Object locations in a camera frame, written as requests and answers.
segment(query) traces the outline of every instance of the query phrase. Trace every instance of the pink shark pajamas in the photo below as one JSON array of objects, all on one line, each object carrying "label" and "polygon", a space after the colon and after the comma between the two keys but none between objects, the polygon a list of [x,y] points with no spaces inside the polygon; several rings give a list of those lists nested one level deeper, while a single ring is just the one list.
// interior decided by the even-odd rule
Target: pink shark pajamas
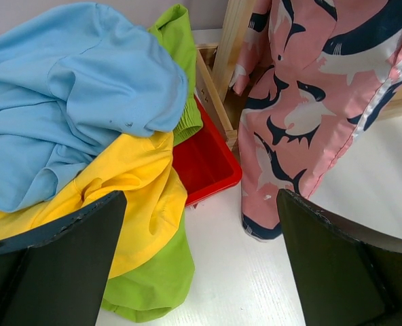
[{"label": "pink shark pajamas", "polygon": [[310,197],[402,84],[402,1],[258,0],[237,94],[260,65],[238,131],[242,222],[272,239],[278,190]]}]

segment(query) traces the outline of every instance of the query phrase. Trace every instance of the light blue shirt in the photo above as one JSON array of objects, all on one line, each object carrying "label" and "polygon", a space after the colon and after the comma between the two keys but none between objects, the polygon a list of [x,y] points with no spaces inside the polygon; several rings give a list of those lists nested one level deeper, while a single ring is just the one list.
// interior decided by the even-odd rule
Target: light blue shirt
[{"label": "light blue shirt", "polygon": [[155,37],[105,5],[56,7],[0,36],[0,211],[51,199],[121,132],[171,132],[186,96]]}]

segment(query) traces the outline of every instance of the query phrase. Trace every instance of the yellow shirt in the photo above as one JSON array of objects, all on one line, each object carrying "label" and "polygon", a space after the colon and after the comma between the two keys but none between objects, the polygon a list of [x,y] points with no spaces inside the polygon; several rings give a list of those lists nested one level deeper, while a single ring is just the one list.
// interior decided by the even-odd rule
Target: yellow shirt
[{"label": "yellow shirt", "polygon": [[113,190],[127,207],[109,278],[150,260],[179,228],[187,193],[172,167],[171,132],[150,138],[121,134],[54,199],[0,212],[0,240],[65,216]]}]

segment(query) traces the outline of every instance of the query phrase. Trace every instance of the red plastic tray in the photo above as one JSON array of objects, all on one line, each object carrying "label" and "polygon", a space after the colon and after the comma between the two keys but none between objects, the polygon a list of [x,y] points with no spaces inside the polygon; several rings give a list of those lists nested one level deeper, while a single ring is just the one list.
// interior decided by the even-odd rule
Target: red plastic tray
[{"label": "red plastic tray", "polygon": [[213,121],[195,98],[204,127],[174,148],[173,166],[187,190],[192,206],[239,183],[242,169]]}]

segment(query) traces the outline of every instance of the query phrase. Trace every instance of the wooden frame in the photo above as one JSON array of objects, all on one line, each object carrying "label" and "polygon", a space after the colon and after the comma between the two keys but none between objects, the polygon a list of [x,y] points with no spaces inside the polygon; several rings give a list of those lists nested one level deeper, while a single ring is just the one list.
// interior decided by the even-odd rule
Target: wooden frame
[{"label": "wooden frame", "polygon": [[[240,97],[228,90],[255,0],[229,0],[219,43],[198,44],[196,89],[228,147],[237,150],[237,127],[246,92]],[[402,87],[377,121],[402,115]]]}]

